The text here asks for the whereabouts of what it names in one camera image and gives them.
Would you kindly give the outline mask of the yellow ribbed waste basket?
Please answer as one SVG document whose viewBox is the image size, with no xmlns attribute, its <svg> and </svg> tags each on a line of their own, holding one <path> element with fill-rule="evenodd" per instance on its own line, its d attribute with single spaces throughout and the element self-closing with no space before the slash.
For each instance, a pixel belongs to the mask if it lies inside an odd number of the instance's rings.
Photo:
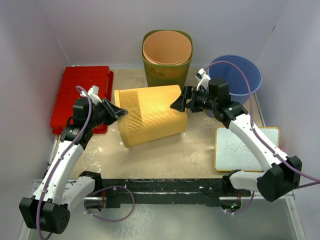
<svg viewBox="0 0 320 240">
<path fill-rule="evenodd" d="M 117 121 L 124 146 L 130 148 L 185 132 L 187 113 L 170 108 L 181 93 L 178 85 L 115 90 L 115 105 L 127 110 Z"/>
</svg>

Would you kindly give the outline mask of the red plastic tray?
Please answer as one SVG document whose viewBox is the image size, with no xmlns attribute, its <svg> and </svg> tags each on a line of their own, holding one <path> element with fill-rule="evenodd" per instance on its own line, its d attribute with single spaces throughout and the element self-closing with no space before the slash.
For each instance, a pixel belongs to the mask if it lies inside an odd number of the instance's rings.
<svg viewBox="0 0 320 240">
<path fill-rule="evenodd" d="M 50 127 L 54 135 L 60 135 L 69 117 L 73 114 L 73 105 L 80 97 L 76 86 L 89 90 L 98 87 L 98 96 L 112 99 L 114 73 L 108 66 L 67 66 L 62 75 Z"/>
</svg>

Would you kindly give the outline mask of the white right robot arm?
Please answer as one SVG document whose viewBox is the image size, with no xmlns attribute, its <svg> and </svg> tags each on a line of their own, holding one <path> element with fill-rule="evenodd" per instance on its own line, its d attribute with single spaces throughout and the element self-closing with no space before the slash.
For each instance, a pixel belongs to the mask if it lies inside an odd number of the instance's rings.
<svg viewBox="0 0 320 240">
<path fill-rule="evenodd" d="M 233 196 L 239 190 L 255 191 L 274 202 L 298 188 L 301 160 L 281 151 L 251 122 L 247 110 L 231 100 L 229 86 L 223 78 L 209 80 L 208 87 L 185 86 L 170 108 L 179 112 L 189 109 L 193 113 L 211 110 L 216 120 L 240 138 L 259 162 L 262 172 L 236 169 L 224 175 L 222 190 L 226 195 Z"/>
</svg>

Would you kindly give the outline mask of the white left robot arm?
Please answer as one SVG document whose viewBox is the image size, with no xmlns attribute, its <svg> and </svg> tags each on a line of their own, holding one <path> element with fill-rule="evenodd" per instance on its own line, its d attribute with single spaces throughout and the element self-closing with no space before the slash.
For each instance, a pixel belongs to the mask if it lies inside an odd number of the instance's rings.
<svg viewBox="0 0 320 240">
<path fill-rule="evenodd" d="M 115 106 L 107 98 L 78 98 L 73 114 L 61 133 L 54 160 L 44 179 L 31 197 L 24 197 L 19 210 L 26 226 L 40 232 L 61 234 L 65 231 L 71 211 L 84 197 L 98 196 L 103 191 L 101 174 L 84 171 L 68 190 L 69 176 L 93 137 L 94 128 L 112 125 L 128 111 Z"/>
</svg>

